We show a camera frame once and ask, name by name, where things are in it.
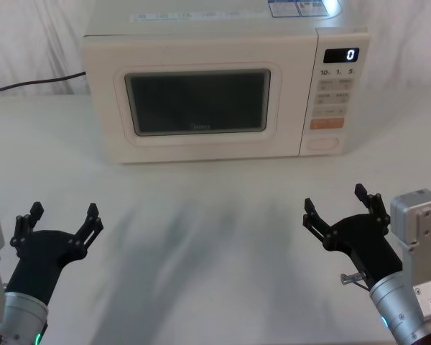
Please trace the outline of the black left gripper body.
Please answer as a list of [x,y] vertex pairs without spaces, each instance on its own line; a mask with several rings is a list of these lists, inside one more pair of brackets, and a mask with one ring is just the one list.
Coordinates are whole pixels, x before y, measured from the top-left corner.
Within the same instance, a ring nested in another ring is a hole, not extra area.
[[84,243],[63,231],[42,230],[13,236],[19,262],[5,291],[31,296],[48,305],[62,270],[86,257]]

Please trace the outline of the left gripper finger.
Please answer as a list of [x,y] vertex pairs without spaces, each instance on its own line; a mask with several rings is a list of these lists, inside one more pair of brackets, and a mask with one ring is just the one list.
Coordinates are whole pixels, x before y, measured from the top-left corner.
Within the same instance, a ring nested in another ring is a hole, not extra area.
[[88,253],[88,248],[102,230],[103,223],[99,217],[98,207],[95,203],[91,203],[83,225],[69,240],[70,254],[73,257],[85,257]]
[[36,201],[32,204],[28,214],[16,217],[14,235],[10,240],[10,245],[16,249],[17,256],[20,255],[23,244],[32,234],[35,225],[42,218],[43,213],[44,208],[42,204]]

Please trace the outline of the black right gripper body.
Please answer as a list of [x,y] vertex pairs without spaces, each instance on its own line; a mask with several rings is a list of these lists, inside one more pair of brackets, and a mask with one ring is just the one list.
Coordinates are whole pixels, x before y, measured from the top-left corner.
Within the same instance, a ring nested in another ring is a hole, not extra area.
[[385,239],[387,229],[369,214],[349,216],[323,234],[323,247],[346,254],[371,289],[378,281],[402,271],[402,261]]

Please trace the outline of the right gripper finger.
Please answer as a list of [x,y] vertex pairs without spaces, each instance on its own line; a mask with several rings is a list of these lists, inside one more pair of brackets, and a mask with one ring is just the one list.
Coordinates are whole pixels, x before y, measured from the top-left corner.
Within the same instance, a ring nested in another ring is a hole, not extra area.
[[357,199],[368,209],[369,213],[375,218],[378,225],[383,230],[388,229],[391,223],[390,215],[386,212],[384,202],[380,193],[369,194],[362,183],[357,183],[354,193]]
[[321,219],[310,198],[305,199],[304,208],[305,214],[302,218],[302,225],[321,242],[325,249],[335,249],[334,228]]

